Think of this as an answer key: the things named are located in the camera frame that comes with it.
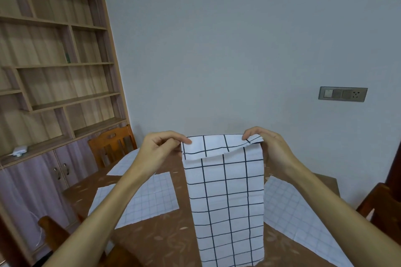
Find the cable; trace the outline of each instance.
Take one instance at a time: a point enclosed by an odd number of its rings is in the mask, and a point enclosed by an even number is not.
[[[4,167],[3,167],[3,165],[2,165],[1,163],[0,163],[0,168],[1,168],[1,170],[3,171],[3,173],[6,173],[6,175],[8,175],[9,181],[13,183],[14,188],[15,188],[15,189],[18,189],[17,186],[15,185],[14,181],[13,181],[13,177],[6,171],[6,169],[4,169]],[[13,190],[11,190],[10,193],[11,193],[11,195],[13,196],[14,202],[15,202],[18,206],[23,207],[24,209],[26,209],[30,214],[33,215],[33,217],[34,217],[34,218],[36,219],[36,221],[38,222],[38,221],[39,221],[38,216],[37,216],[36,214],[34,214],[31,210],[29,210],[29,208],[28,208],[27,205],[22,205],[22,204],[19,203],[19,201],[17,201],[17,199],[15,198],[15,195],[14,195]],[[42,227],[40,227],[39,225],[38,225],[38,227],[39,227],[41,233],[40,233],[40,235],[39,235],[39,240],[38,240],[38,243],[35,245],[35,248],[38,247],[38,245],[39,245],[39,244],[41,243],[41,241],[42,241],[43,229],[42,229]]]

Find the wooden chair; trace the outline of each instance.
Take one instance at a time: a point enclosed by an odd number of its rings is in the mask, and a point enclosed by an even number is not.
[[[129,137],[134,150],[138,148],[130,125],[103,132],[97,138],[88,140],[99,169],[105,167],[103,161],[105,154],[110,163],[116,162],[128,154],[128,148],[124,142],[125,137]]]
[[[377,216],[380,226],[377,226],[390,238],[401,244],[401,203],[396,201],[389,187],[384,183],[378,183],[363,202],[357,208],[363,217],[374,209],[374,217]]]
[[[70,234],[51,217],[39,219],[38,225],[43,228],[46,235],[44,241],[55,252],[70,236]],[[99,260],[99,267],[142,267],[138,259],[125,248],[115,245],[106,256],[105,252]]]

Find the wooden table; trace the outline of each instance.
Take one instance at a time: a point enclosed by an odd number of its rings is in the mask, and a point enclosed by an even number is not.
[[[265,160],[268,160],[266,150],[263,149]],[[64,191],[63,195],[73,210],[82,218],[88,216],[96,190],[118,182],[120,176],[106,175],[114,165],[101,169]],[[144,266],[200,267],[202,264],[181,159],[169,156],[158,171],[163,172],[171,174],[180,208],[115,229],[112,240],[136,255]],[[271,174],[283,179],[268,162],[265,177]],[[336,179],[322,175],[318,177],[339,195]],[[265,259],[258,266],[334,266],[267,224],[264,224],[263,235]]]

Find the cabinet door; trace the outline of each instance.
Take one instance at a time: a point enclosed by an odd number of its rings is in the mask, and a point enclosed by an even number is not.
[[[64,228],[76,217],[61,192],[65,181],[53,151],[0,170],[0,197],[28,248],[44,243],[38,219],[48,215]]]
[[[95,134],[81,138],[63,147],[55,149],[68,187],[80,182],[85,177],[98,170],[93,153],[88,145],[88,140],[96,137]]]

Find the white fabric with black grid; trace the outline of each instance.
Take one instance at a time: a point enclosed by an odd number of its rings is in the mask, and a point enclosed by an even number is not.
[[[189,138],[183,164],[202,266],[255,266],[264,258],[262,137]]]

